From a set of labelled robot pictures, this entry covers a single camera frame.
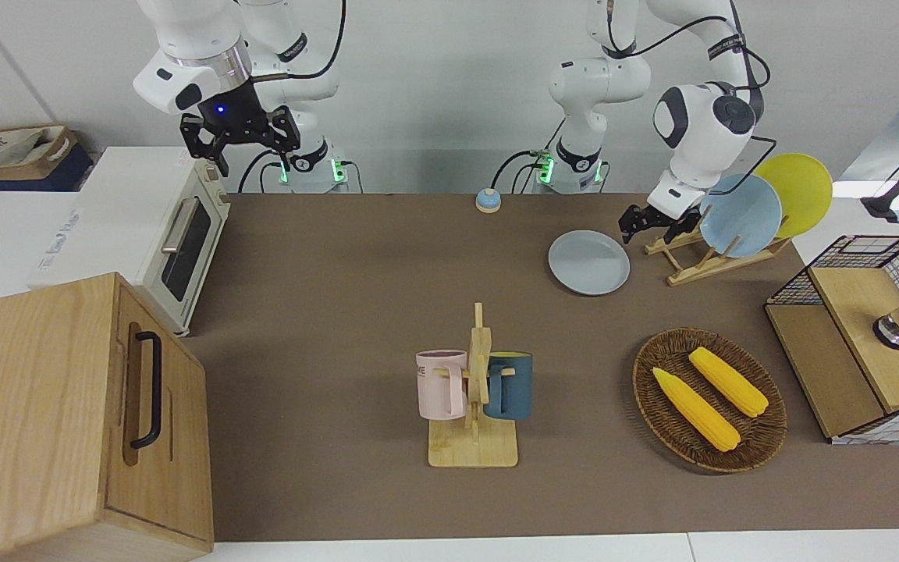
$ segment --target wooden box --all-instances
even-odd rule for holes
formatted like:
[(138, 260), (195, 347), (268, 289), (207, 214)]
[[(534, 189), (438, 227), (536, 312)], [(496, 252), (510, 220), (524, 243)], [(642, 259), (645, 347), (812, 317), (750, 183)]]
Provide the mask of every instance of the wooden box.
[(119, 275), (0, 299), (0, 560), (210, 552), (206, 408), (200, 363)]
[(832, 442), (899, 442), (899, 350), (878, 341), (872, 329), (899, 307), (897, 286), (880, 268), (811, 267), (808, 273), (821, 304), (765, 310), (821, 431)]

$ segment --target black handle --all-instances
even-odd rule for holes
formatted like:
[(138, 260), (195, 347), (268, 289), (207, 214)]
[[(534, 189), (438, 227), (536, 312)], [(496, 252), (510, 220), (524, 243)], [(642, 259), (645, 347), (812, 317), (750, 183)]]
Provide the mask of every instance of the black handle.
[(147, 435), (131, 441), (131, 448), (143, 449), (158, 441), (162, 433), (162, 338), (155, 332), (138, 332), (137, 341), (150, 340), (153, 346), (151, 353), (151, 430)]

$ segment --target pink mug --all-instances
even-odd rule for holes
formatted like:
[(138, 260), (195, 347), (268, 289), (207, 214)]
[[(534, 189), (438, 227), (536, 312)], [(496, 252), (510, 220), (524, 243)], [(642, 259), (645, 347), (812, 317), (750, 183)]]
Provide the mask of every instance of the pink mug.
[(467, 352), (435, 349), (414, 355), (418, 378), (418, 413), (427, 420), (453, 420), (467, 413), (464, 369)]

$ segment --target plate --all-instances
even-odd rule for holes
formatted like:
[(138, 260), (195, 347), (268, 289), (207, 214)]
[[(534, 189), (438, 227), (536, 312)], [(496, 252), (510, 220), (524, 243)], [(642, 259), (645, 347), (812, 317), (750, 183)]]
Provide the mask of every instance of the plate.
[(786, 221), (779, 227), (779, 238), (809, 231), (831, 208), (831, 173), (813, 156), (780, 154), (757, 167), (755, 174), (772, 184), (782, 202)]
[[(756, 418), (742, 414), (692, 366), (689, 353), (700, 345), (727, 361), (768, 398), (765, 412)], [(654, 367), (684, 380), (714, 406), (741, 434), (737, 448), (721, 453), (710, 445), (661, 391), (654, 379)], [(640, 414), (661, 443), (709, 471), (734, 473), (763, 466), (779, 452), (786, 438), (786, 407), (771, 375), (735, 342), (706, 330), (676, 328), (645, 343), (634, 360), (634, 397)]]
[[(734, 191), (716, 195), (718, 191), (734, 188), (742, 177), (743, 174), (734, 174), (721, 179), (699, 204), (700, 213), (706, 213), (706, 209), (712, 206), (706, 218), (699, 223), (703, 240), (718, 253), (731, 258), (752, 256), (765, 249), (775, 238), (782, 221), (779, 196), (759, 176), (748, 176)], [(741, 240), (727, 252), (737, 236)]]
[(550, 244), (550, 271), (565, 287), (582, 295), (611, 293), (627, 282), (631, 260), (609, 236), (594, 230), (572, 230)]

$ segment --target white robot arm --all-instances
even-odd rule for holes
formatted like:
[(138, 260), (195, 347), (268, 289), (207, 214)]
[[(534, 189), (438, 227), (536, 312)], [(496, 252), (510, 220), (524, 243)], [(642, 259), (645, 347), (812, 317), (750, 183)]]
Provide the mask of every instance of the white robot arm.
[[(640, 0), (590, 0), (588, 35), (602, 46), (603, 56), (567, 61), (553, 71), (550, 95), (564, 109), (564, 125), (540, 182), (554, 191), (579, 193), (595, 178), (606, 118), (593, 108), (639, 98), (649, 87), (650, 68), (636, 51), (634, 35), (639, 5)], [(689, 210), (734, 163), (762, 109), (731, 0), (647, 0), (647, 6), (702, 39), (717, 81), (674, 86), (657, 103), (654, 128), (674, 156), (648, 197), (649, 206), (632, 207), (621, 218), (627, 241), (656, 226), (674, 226), (672, 233), (690, 230)]]
[[(165, 113), (184, 114), (181, 132), (194, 158), (214, 160), (227, 174), (226, 145), (259, 143), (281, 155), (292, 177), (304, 176), (294, 183), (335, 186), (334, 146), (317, 117), (297, 106), (335, 95), (338, 78), (328, 70), (338, 44), (331, 60), (311, 49), (287, 0), (238, 0), (240, 22), (230, 0), (138, 3), (160, 48), (134, 88)], [(272, 82), (282, 79), (290, 79), (286, 88)], [(200, 116), (186, 113), (193, 108)], [(213, 141), (201, 141), (201, 131)]]

